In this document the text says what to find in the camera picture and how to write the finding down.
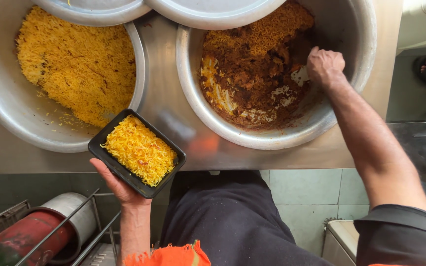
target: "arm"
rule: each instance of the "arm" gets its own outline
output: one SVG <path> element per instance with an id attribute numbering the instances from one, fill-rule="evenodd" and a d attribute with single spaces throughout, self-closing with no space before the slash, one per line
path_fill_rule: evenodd
<path id="1" fill-rule="evenodd" d="M 307 68 L 330 99 L 371 207 L 399 204 L 426 211 L 416 168 L 386 123 L 346 80 L 342 54 L 315 47 Z"/>
<path id="2" fill-rule="evenodd" d="M 152 200 L 143 198 L 119 181 L 101 160 L 91 159 L 90 162 L 121 202 L 121 253 L 117 265 L 122 265 L 121 260 L 128 255 L 150 254 Z"/>

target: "black sleeve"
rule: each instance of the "black sleeve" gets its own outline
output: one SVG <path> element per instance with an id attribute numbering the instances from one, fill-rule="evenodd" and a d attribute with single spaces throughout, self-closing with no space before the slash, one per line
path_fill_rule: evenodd
<path id="1" fill-rule="evenodd" d="M 426 211 L 394 204 L 375 207 L 355 221 L 357 266 L 426 266 Z"/>

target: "biryani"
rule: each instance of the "biryani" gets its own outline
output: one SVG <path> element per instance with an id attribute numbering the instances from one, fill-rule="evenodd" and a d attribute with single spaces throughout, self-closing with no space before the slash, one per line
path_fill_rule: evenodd
<path id="1" fill-rule="evenodd" d="M 129 106 L 136 83 L 131 40 L 122 25 L 87 27 L 34 6 L 16 38 L 23 75 L 83 122 L 104 127 Z"/>
<path id="2" fill-rule="evenodd" d="M 201 87 L 213 109 L 241 127 L 287 126 L 311 88 L 305 65 L 313 26 L 310 12 L 287 0 L 244 27 L 209 31 Z"/>
<path id="3" fill-rule="evenodd" d="M 174 169 L 177 154 L 138 118 L 127 116 L 101 145 L 144 184 L 157 186 Z"/>

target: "red gas cylinder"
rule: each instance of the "red gas cylinder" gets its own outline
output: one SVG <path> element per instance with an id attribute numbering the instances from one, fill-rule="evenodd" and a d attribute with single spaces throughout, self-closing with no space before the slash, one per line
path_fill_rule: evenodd
<path id="1" fill-rule="evenodd" d="M 0 265 L 12 266 L 27 255 L 65 218 L 51 211 L 36 211 L 0 233 Z M 73 226 L 67 222 L 60 227 L 24 265 L 43 266 L 75 236 Z"/>

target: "black plastic container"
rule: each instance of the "black plastic container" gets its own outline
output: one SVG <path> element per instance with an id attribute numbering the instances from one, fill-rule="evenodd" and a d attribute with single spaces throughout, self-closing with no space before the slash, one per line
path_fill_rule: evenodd
<path id="1" fill-rule="evenodd" d="M 124 118 L 128 115 L 133 115 L 134 117 L 139 118 L 139 120 L 155 135 L 162 139 L 170 148 L 172 148 L 175 153 L 177 153 L 177 157 L 174 159 L 174 169 L 166 174 L 162 181 L 156 186 L 151 187 L 148 184 L 144 184 L 136 174 L 127 170 L 121 163 L 118 162 L 116 158 L 114 158 L 105 148 L 101 148 L 100 144 L 106 143 L 106 137 L 115 129 L 115 126 L 119 124 Z M 186 161 L 186 154 L 178 148 L 173 142 L 171 142 L 166 136 L 164 136 L 159 130 L 153 127 L 149 122 L 147 122 L 142 116 L 138 113 L 134 112 L 131 109 L 125 109 L 120 112 L 107 126 L 105 126 L 89 143 L 88 150 L 95 155 L 96 158 L 102 160 L 106 166 L 111 170 L 113 174 L 121 178 L 122 181 L 126 182 L 133 189 L 135 189 L 139 194 L 147 199 L 151 199 L 157 195 L 165 185 L 172 179 L 177 173 L 178 170 L 183 166 Z"/>

